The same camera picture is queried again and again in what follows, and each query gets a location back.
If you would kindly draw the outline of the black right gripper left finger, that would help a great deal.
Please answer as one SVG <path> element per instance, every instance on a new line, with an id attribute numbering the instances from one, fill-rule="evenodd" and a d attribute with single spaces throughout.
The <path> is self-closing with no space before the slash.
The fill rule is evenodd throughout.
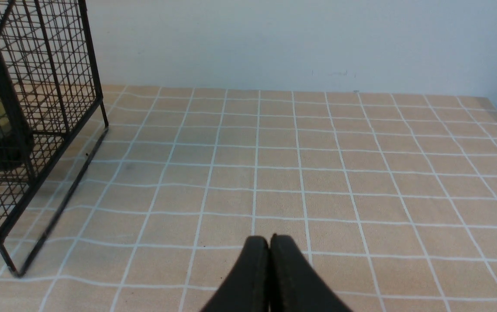
<path id="1" fill-rule="evenodd" d="M 269 310 L 268 241 L 247 237 L 241 253 L 202 312 L 267 312 Z"/>

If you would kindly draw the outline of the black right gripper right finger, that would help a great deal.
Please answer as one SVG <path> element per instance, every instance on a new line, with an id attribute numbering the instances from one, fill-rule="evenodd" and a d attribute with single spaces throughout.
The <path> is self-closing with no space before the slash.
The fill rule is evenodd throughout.
<path id="1" fill-rule="evenodd" d="M 274 234 L 270 245 L 271 312 L 350 312 L 306 260 L 294 239 Z"/>

